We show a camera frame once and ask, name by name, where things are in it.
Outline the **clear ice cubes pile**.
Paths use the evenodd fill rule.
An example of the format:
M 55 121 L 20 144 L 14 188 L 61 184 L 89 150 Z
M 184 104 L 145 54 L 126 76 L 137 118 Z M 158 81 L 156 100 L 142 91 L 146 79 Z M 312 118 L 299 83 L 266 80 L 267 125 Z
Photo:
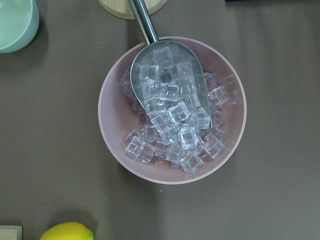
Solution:
M 205 109 L 190 61 L 175 62 L 169 46 L 155 49 L 152 58 L 153 64 L 139 68 L 145 109 L 137 112 L 140 129 L 126 137 L 124 153 L 144 164 L 158 158 L 173 169 L 194 174 L 204 161 L 216 160 L 226 150 L 221 107 L 229 95 L 215 74 L 206 72 L 209 108 Z

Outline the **metal ice scoop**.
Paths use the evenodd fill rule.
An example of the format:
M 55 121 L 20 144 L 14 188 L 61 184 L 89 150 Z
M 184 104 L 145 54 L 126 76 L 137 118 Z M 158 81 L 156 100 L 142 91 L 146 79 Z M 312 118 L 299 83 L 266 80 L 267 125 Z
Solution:
M 158 39 L 144 1 L 129 5 L 146 42 L 130 69 L 139 103 L 159 133 L 176 126 L 208 133 L 212 118 L 199 59 L 182 43 Z

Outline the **wooden round stand base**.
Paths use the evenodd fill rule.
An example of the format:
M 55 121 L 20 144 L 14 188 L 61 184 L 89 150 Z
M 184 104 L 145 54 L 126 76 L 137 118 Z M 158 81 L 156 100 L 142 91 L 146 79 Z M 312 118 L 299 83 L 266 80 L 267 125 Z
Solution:
M 126 19 L 134 20 L 134 14 L 128 0 L 98 0 L 100 5 L 110 14 Z M 149 15 L 159 11 L 168 1 L 167 0 L 145 0 L 145 6 Z

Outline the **yellow lemon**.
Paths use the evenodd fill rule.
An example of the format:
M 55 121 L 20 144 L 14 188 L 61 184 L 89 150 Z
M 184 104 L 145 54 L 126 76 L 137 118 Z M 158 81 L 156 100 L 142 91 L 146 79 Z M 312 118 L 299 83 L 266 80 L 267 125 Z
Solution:
M 40 240 L 94 240 L 94 233 L 79 222 L 65 222 L 48 229 Z

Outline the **light green bowl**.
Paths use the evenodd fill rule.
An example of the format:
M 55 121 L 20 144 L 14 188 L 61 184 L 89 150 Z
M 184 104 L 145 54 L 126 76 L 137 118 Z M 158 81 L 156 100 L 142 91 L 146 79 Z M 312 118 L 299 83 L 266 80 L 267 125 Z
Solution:
M 34 0 L 0 2 L 0 52 L 12 53 L 27 46 L 35 37 L 40 22 Z

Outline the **wooden cutting board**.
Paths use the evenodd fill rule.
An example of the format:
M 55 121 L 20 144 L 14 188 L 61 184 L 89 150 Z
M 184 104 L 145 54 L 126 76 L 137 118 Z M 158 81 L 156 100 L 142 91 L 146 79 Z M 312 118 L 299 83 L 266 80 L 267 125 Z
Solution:
M 1 225 L 0 240 L 22 240 L 23 227 L 19 225 Z

